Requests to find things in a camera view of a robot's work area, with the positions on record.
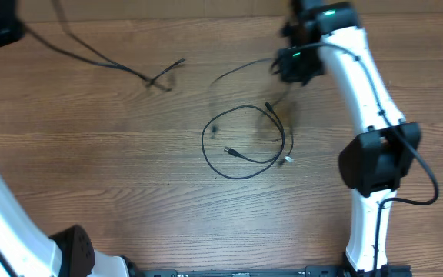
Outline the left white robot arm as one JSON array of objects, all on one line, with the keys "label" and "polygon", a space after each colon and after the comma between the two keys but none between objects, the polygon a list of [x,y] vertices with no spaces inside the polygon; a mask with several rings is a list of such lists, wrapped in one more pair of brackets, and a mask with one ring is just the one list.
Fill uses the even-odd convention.
[{"label": "left white robot arm", "polygon": [[[0,1],[0,48],[17,42],[25,28],[14,1]],[[0,175],[0,276],[140,276],[124,256],[95,250],[74,225],[47,236],[29,218]]]}]

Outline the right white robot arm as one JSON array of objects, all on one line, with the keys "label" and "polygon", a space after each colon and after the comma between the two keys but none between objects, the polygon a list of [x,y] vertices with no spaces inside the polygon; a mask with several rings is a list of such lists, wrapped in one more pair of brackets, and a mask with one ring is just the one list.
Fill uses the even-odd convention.
[{"label": "right white robot arm", "polygon": [[354,139],[340,152],[338,168],[351,190],[351,233],[336,276],[410,276],[408,265],[390,265],[385,243],[392,199],[418,147],[418,124],[408,123],[381,79],[365,28],[350,2],[294,0],[281,30],[289,46],[278,51],[277,74],[307,85],[330,74],[351,116]]}]

